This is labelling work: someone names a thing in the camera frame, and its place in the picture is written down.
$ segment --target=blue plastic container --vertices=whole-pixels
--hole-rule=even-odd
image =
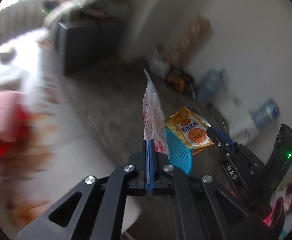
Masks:
[[[190,150],[168,128],[166,128],[166,138],[169,148],[169,163],[181,168],[188,175],[193,166]]]

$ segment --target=pink fabric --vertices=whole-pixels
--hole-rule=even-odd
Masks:
[[[0,140],[14,142],[17,136],[17,105],[20,93],[0,92]]]

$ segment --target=enaak snack wrapper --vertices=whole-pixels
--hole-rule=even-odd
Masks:
[[[200,152],[214,143],[207,136],[211,125],[207,120],[183,106],[177,113],[165,120],[166,126],[187,146]]]

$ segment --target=blue plastic basket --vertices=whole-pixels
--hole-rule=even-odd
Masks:
[[[169,163],[181,168],[188,175],[193,166],[190,150],[168,128],[166,128],[166,138],[169,148]]]

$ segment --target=silver screw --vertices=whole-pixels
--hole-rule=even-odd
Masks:
[[[165,171],[172,171],[174,169],[174,166],[170,165],[170,164],[166,164],[164,166],[164,170]]]
[[[212,182],[212,177],[210,175],[204,175],[202,176],[202,180],[203,182],[210,183]]]
[[[124,166],[124,171],[126,171],[126,172],[130,172],[130,171],[133,171],[134,168],[135,168],[135,167],[134,167],[133,165],[128,164],[128,165]]]
[[[94,176],[88,176],[85,178],[86,184],[93,184],[93,183],[95,183],[95,181],[96,181],[96,178]]]

